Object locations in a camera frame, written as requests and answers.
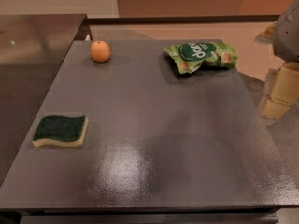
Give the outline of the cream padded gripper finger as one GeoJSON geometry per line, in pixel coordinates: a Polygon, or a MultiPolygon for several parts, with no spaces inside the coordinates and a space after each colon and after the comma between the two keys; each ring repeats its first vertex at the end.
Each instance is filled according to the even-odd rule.
{"type": "Polygon", "coordinates": [[[299,63],[285,62],[278,70],[270,69],[264,84],[260,114],[278,120],[299,99],[299,63]]]}

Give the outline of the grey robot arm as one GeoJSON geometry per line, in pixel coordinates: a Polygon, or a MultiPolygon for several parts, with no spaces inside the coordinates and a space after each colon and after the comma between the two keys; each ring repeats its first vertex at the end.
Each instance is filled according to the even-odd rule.
{"type": "Polygon", "coordinates": [[[278,120],[299,98],[299,0],[278,18],[273,51],[284,64],[267,74],[259,109],[263,117],[278,120]]]}

